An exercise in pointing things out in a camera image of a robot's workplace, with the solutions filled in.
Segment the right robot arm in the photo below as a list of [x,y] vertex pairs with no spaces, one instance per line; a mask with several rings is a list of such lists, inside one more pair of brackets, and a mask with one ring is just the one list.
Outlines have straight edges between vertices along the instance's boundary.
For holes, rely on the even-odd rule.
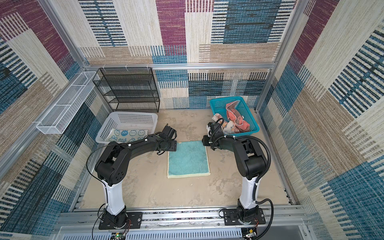
[[234,153],[236,165],[242,180],[242,192],[238,198],[236,211],[225,210],[224,217],[229,224],[265,224],[261,204],[257,200],[259,184],[271,165],[271,155],[264,155],[261,146],[264,142],[253,136],[225,136],[222,133],[210,137],[203,136],[202,143],[212,150],[227,150]]

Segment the yellow green towel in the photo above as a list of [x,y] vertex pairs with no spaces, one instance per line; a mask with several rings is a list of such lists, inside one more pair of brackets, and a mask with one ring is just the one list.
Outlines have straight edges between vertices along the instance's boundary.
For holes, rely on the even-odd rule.
[[177,142],[177,151],[168,153],[168,179],[209,176],[207,148],[200,141]]

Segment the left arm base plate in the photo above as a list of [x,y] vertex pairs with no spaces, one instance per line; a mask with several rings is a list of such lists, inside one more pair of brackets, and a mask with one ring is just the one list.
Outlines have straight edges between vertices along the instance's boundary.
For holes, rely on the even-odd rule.
[[139,229],[142,224],[143,213],[142,212],[121,212],[118,215],[111,215],[105,211],[102,214],[101,221],[99,223],[99,230],[128,230]]

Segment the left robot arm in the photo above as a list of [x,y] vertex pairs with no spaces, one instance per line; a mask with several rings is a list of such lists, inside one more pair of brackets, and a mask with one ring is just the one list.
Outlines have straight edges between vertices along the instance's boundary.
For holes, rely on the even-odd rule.
[[128,172],[131,159],[140,155],[177,150],[177,131],[166,125],[161,132],[145,136],[130,143],[111,142],[95,165],[98,180],[104,186],[106,208],[102,214],[102,225],[108,229],[121,229],[129,224],[127,208],[123,200],[122,182]]

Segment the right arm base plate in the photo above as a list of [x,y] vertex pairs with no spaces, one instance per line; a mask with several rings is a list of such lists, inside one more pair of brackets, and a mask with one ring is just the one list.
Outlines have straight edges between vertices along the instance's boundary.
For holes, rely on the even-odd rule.
[[244,210],[241,206],[236,209],[223,208],[219,210],[219,216],[224,219],[226,226],[266,224],[263,209],[259,207],[249,210]]

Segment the blue bunny towel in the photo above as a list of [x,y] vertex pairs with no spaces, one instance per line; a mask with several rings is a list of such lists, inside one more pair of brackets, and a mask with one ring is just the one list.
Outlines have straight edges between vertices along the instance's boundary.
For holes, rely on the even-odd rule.
[[148,135],[147,130],[118,130],[112,129],[106,137],[107,142],[129,143],[142,140]]

